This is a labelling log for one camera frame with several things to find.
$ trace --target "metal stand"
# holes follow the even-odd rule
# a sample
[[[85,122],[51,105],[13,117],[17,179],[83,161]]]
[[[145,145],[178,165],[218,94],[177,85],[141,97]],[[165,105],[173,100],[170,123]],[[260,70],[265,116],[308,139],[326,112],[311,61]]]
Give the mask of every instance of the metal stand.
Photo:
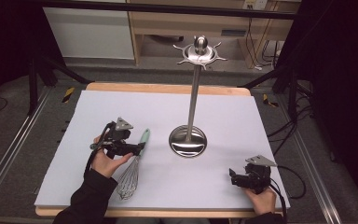
[[[193,86],[191,89],[190,109],[188,114],[188,124],[182,125],[174,129],[170,134],[170,147],[179,156],[185,158],[193,158],[199,156],[207,146],[207,138],[205,133],[193,126],[194,115],[196,111],[197,96],[199,92],[200,71],[208,63],[212,63],[215,60],[225,60],[217,55],[216,47],[208,46],[208,40],[205,36],[195,37],[194,45],[188,45],[183,49],[174,46],[177,49],[181,49],[184,59],[179,63],[193,63],[194,65],[194,77]]]

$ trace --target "black sleeve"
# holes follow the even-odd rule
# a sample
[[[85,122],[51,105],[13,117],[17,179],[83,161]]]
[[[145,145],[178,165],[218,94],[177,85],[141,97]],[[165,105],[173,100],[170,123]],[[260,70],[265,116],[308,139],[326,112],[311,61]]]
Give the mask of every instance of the black sleeve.
[[[91,169],[81,187],[72,195],[71,205],[55,217],[53,224],[101,223],[116,186],[116,180]]]
[[[283,217],[280,214],[266,213],[264,215],[253,217],[245,221],[246,224],[284,224]]]

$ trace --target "round metal base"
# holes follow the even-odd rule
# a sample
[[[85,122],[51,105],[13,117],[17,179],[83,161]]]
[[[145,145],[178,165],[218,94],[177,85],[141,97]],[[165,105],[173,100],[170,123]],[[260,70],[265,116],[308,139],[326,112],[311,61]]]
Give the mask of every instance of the round metal base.
[[[197,157],[205,150],[206,145],[205,133],[194,126],[190,138],[187,138],[187,125],[175,128],[170,134],[170,147],[181,157]]]

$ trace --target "white board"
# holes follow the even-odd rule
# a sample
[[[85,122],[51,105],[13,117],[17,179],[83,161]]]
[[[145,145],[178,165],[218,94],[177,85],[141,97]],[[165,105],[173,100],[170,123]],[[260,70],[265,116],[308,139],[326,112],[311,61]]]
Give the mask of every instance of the white board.
[[[245,174],[245,159],[256,155],[274,161],[254,97],[199,95],[194,126],[208,139],[205,151],[182,158],[169,147],[169,135],[187,125],[189,94],[83,91],[60,143],[35,205],[67,206],[83,181],[92,139],[110,121],[122,117],[133,125],[128,144],[138,144],[149,128],[150,138],[139,165],[138,189],[121,201],[115,192],[111,208],[216,209],[252,208],[239,187],[231,185],[228,168]],[[113,175],[123,173],[131,160]],[[277,168],[271,171],[290,207]],[[281,208],[278,198],[276,206]]]

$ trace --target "hand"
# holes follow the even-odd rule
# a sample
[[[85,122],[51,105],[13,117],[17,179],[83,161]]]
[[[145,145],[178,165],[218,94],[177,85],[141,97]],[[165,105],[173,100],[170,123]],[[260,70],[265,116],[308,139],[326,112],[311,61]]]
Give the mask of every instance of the hand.
[[[99,139],[100,136],[94,138],[94,143],[97,143]],[[103,152],[103,149],[100,149],[95,155],[94,161],[91,164],[91,168],[94,169],[96,172],[100,173],[101,175],[110,178],[115,172],[115,170],[120,165],[126,163],[131,156],[133,156],[133,154],[129,153],[118,160],[112,160],[106,156],[106,154]]]
[[[260,216],[266,213],[275,213],[275,202],[277,195],[271,188],[255,194],[251,189],[242,189],[254,205],[255,213]]]

